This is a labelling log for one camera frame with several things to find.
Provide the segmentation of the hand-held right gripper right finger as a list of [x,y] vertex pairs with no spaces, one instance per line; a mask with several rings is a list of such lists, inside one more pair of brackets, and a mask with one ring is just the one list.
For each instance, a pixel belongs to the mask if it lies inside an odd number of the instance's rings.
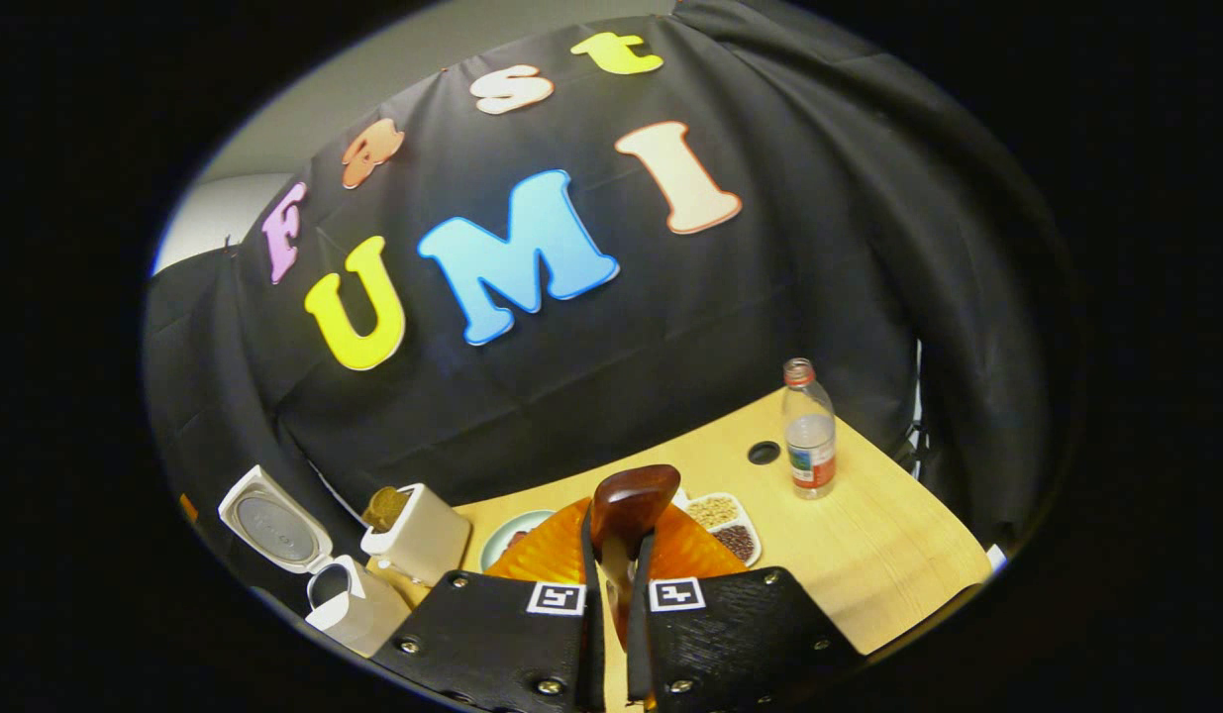
[[629,700],[649,712],[768,712],[861,662],[786,567],[747,567],[682,509],[662,511],[627,609]]

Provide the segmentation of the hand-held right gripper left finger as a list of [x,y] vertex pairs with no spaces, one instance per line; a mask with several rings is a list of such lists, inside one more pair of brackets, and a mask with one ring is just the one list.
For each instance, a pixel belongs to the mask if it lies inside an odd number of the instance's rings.
[[489,712],[602,712],[605,614],[578,498],[484,574],[453,569],[399,624],[377,667]]

